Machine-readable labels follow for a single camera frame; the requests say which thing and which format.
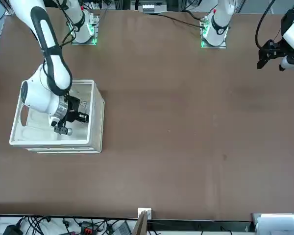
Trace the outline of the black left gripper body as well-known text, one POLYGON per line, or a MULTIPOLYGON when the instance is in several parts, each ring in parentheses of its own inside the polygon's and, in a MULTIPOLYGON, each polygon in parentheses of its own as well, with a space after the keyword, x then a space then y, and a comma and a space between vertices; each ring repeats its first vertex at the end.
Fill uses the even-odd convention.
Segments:
POLYGON ((280 42, 275 43, 273 40, 268 40, 263 46, 259 48, 259 60, 271 60, 284 56, 283 48, 280 42))

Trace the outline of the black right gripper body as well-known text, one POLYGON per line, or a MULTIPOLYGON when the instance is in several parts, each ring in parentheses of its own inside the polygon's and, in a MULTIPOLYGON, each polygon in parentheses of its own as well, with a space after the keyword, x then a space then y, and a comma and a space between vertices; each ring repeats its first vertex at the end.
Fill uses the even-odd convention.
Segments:
POLYGON ((80 99, 76 98, 74 96, 67 95, 64 99, 68 104, 67 113, 64 117, 64 121, 68 122, 74 122, 79 118, 79 105, 80 105, 80 99))

